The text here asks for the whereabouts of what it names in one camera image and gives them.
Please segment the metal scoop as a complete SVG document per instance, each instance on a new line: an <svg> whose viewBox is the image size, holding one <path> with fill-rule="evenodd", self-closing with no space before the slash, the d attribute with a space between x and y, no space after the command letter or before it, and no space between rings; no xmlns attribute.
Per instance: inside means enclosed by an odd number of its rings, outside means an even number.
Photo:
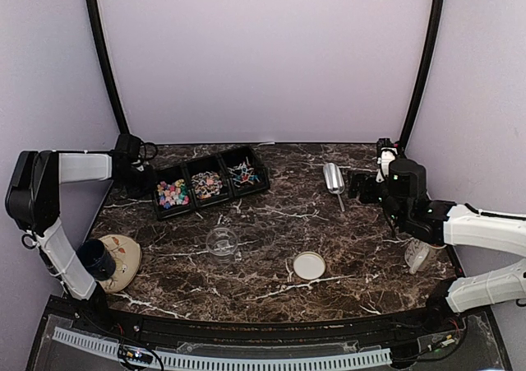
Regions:
<svg viewBox="0 0 526 371"><path fill-rule="evenodd" d="M345 206L342 198L345 184L339 166L334 163L327 163L323 167L323 174L327 190L338 198L340 210L345 212Z"/></svg>

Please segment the black three-compartment candy tray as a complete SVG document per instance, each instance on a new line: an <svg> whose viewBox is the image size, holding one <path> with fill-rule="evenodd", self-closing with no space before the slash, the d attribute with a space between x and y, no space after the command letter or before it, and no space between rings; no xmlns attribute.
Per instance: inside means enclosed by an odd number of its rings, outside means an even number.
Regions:
<svg viewBox="0 0 526 371"><path fill-rule="evenodd" d="M195 158L155 173L152 202L158 220L270 189L269 171L251 146Z"/></svg>

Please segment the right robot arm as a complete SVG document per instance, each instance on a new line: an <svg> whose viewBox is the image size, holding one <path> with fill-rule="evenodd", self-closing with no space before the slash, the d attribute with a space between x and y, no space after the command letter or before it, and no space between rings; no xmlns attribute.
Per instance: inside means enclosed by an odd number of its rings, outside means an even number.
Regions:
<svg viewBox="0 0 526 371"><path fill-rule="evenodd" d="M351 198L375 203L390 226L434 247L472 246L511 253L520 260L477 276L441 281L419 316L425 332L436 333L452 316L472 308L515 301L525 304L525 217L484 211L468 203L433 200L427 171L414 160L379 162L376 173L348 173Z"/></svg>

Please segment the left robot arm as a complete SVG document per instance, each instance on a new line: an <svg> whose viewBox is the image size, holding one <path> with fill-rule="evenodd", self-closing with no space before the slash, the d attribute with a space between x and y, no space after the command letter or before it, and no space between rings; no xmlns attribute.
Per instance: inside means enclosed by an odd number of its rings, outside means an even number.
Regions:
<svg viewBox="0 0 526 371"><path fill-rule="evenodd" d="M99 239L72 247L60 219L60 187L112 180L129 196L143 197L155 184L148 147L139 137L121 134L111 151L23 151L7 190L6 211L23 233L23 246L38 250L49 274L99 335L116 327L101 284L114 275L117 264Z"/></svg>

